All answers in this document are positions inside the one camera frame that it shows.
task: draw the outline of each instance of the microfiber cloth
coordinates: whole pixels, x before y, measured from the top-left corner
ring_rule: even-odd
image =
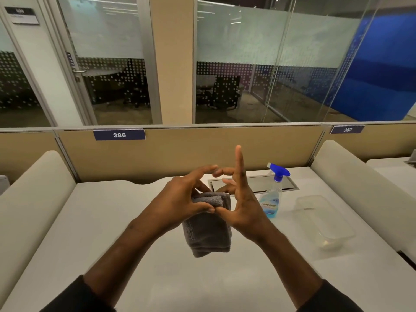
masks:
[[[230,194],[226,193],[202,193],[193,196],[192,201],[231,210]],[[203,257],[211,252],[230,251],[231,228],[218,215],[199,213],[185,220],[182,225],[185,240],[195,257]]]

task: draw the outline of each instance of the blue wall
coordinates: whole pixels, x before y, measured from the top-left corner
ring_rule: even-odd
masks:
[[[361,121],[402,120],[415,102],[416,13],[377,16],[332,108]]]

